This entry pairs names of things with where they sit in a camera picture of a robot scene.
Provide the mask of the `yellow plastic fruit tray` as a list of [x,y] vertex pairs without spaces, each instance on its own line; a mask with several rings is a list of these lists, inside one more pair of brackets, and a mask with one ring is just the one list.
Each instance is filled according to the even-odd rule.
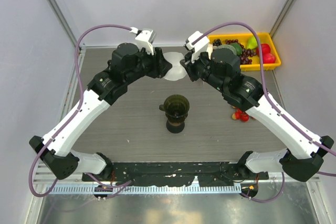
[[[266,62],[263,61],[264,70],[273,70],[276,67],[279,67],[281,65],[281,60],[276,51],[276,48],[271,39],[271,36],[268,33],[258,33],[257,35],[262,44],[269,45],[270,53],[272,54],[272,57],[267,56]],[[213,43],[217,39],[220,39],[221,43],[223,44],[227,40],[238,40],[238,42],[241,43],[246,48],[248,41],[252,36],[253,35],[251,33],[249,34],[221,34],[221,35],[209,35],[208,38],[211,43]],[[250,61],[250,64],[240,65],[241,70],[242,71],[259,71],[260,70],[259,54],[249,57],[248,59]]]

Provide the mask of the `dark green glass dripper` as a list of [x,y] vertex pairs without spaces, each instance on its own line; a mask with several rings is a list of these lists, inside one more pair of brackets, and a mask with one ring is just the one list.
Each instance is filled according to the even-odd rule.
[[189,109],[188,99],[180,94],[167,97],[164,103],[159,105],[159,110],[165,113],[167,121],[174,126],[184,123],[188,117]]

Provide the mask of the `red yellow lychee bunch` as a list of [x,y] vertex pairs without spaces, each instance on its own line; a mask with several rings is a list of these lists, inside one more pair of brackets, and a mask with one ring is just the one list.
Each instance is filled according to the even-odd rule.
[[254,117],[249,116],[246,112],[242,112],[240,109],[232,106],[235,112],[232,114],[232,119],[237,121],[240,120],[241,122],[248,122],[250,119],[256,120]]

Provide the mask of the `white paper coffee filter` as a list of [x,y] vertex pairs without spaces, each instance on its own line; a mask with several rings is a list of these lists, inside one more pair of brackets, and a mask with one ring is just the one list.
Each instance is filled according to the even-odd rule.
[[163,57],[172,65],[172,68],[163,77],[165,80],[177,81],[183,79],[187,75],[186,70],[180,64],[180,61],[184,59],[182,53],[166,52],[163,54]]

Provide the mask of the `green netted melon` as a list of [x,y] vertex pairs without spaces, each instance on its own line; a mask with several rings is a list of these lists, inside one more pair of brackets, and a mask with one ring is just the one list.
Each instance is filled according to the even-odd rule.
[[220,45],[216,49],[229,49],[234,55],[237,55],[237,51],[235,47],[232,45],[228,45],[228,44]]

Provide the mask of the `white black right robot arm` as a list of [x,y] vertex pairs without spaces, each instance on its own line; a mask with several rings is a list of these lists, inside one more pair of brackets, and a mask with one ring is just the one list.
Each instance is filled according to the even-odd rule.
[[248,151],[239,160],[237,172],[249,179],[257,173],[284,172],[306,182],[321,168],[323,158],[334,144],[296,121],[253,77],[240,71],[240,58],[230,49],[202,52],[197,60],[187,53],[180,61],[192,81],[202,79],[222,94],[228,104],[253,117],[285,145],[285,149],[258,153]]

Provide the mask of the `dark red grape bunch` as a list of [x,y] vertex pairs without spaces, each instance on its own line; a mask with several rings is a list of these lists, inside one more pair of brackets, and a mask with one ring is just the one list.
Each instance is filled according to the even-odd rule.
[[246,49],[245,46],[243,44],[241,44],[239,42],[238,39],[232,39],[232,40],[225,40],[225,44],[230,45],[231,43],[237,42],[241,45],[241,47],[243,48],[243,53],[238,56],[240,58],[240,64],[241,65],[250,65],[252,64],[252,57],[256,56],[256,51],[255,50],[250,50],[250,49]]

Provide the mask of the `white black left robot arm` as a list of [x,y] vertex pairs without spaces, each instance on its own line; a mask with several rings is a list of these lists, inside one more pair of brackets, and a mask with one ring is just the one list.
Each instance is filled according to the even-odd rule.
[[79,102],[43,137],[34,136],[30,146],[58,180],[74,172],[91,173],[106,181],[112,176],[111,161],[101,153],[86,154],[72,150],[87,127],[128,90],[128,85],[148,76],[162,78],[172,68],[161,48],[152,55],[131,43],[120,44],[112,52],[108,66],[87,85]]

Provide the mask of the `black grape bunch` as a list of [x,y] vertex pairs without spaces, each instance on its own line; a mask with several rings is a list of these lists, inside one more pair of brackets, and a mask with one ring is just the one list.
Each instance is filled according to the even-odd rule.
[[218,47],[218,46],[221,46],[221,45],[222,45],[222,42],[221,42],[220,39],[215,39],[215,40],[213,41],[212,45]]

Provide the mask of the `orange white filter paper pack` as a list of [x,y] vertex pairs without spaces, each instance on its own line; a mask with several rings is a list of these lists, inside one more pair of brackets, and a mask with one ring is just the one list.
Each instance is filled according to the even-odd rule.
[[208,52],[208,55],[211,56],[211,54],[213,52],[213,45],[212,44],[208,44],[207,52]]

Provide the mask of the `red pink apple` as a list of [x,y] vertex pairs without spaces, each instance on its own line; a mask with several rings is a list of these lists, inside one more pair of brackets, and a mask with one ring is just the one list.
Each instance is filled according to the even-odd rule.
[[276,62],[276,57],[272,53],[264,54],[262,56],[263,64],[273,64]]

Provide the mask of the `green pear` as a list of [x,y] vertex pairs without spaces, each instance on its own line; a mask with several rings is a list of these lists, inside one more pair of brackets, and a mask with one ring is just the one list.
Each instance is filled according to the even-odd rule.
[[248,42],[247,42],[246,48],[250,49],[250,50],[254,50],[257,47],[258,47],[257,39],[254,36],[250,37]]

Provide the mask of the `red black coffee server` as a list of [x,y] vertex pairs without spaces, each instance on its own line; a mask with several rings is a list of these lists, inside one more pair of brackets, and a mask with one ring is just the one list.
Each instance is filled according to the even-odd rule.
[[173,134],[181,133],[185,128],[185,119],[185,116],[167,116],[167,130]]

